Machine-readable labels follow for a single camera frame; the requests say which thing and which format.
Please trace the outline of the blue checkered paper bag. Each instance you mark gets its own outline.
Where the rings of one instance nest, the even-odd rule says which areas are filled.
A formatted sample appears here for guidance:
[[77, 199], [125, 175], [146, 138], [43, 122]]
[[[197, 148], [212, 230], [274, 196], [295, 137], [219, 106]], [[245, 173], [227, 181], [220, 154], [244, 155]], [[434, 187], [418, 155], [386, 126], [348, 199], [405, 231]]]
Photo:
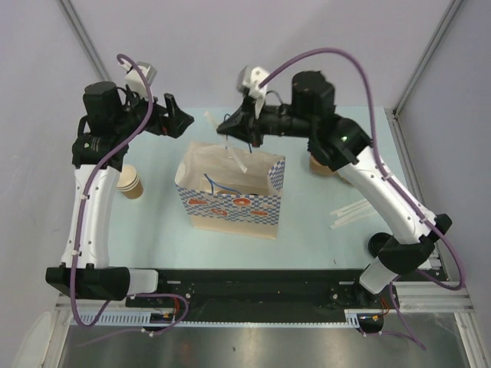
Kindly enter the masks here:
[[[243, 173], [222, 143], [191, 142], [175, 185], [192, 225], [204, 230], [275, 239], [281, 210], [285, 157], [237, 149]], [[249, 188], [267, 195], [247, 195]]]

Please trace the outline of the white straw front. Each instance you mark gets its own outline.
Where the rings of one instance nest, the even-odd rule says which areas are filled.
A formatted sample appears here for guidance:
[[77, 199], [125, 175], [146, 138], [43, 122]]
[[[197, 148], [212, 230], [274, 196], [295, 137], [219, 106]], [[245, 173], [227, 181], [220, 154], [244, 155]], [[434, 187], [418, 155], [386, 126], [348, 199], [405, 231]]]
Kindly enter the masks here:
[[[216, 120], [216, 118], [208, 111], [206, 110], [204, 113], [204, 117], [206, 120], [210, 123], [210, 125], [213, 127], [215, 131], [217, 131], [219, 127], [219, 123]], [[234, 150], [233, 145], [228, 141], [228, 139], [225, 136], [219, 135], [219, 138], [222, 141], [222, 144], [226, 148], [226, 151], [228, 152], [229, 156], [233, 158], [239, 169], [243, 172], [247, 172], [247, 167], [246, 165], [242, 162], [242, 160], [239, 158], [239, 156], [236, 154], [236, 151]]]

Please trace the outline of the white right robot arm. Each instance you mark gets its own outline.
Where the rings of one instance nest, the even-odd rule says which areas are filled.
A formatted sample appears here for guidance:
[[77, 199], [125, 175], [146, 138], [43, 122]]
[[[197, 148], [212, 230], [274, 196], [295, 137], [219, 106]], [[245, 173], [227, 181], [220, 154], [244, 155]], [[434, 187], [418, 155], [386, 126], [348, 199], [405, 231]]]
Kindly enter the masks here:
[[439, 237], [452, 221], [417, 203], [383, 163], [377, 163], [374, 144], [352, 119], [335, 111], [335, 87], [320, 71], [302, 71], [292, 78], [292, 101], [265, 104], [262, 82], [269, 73], [261, 67], [244, 67], [237, 89], [240, 108], [217, 132], [259, 147], [266, 135], [301, 137], [308, 151], [323, 166], [352, 184], [387, 223], [392, 234], [368, 265], [354, 288], [362, 307], [373, 307], [381, 291], [399, 275], [409, 274], [433, 253]]

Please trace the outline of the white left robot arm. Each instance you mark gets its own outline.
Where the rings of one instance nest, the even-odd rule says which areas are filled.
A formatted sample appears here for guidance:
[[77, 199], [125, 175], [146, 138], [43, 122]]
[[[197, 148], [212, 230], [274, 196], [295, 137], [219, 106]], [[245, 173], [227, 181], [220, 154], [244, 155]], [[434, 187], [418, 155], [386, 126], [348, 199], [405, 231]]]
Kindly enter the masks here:
[[45, 273], [46, 282], [62, 294], [101, 301], [142, 294], [155, 307], [168, 301], [170, 289], [158, 281], [157, 271], [111, 267], [108, 251], [110, 211], [129, 137], [147, 131], [176, 139], [194, 121], [172, 94], [165, 94], [164, 101], [164, 105], [149, 102], [129, 87], [110, 81], [85, 87], [86, 114], [72, 146], [75, 198], [71, 229], [60, 264]]

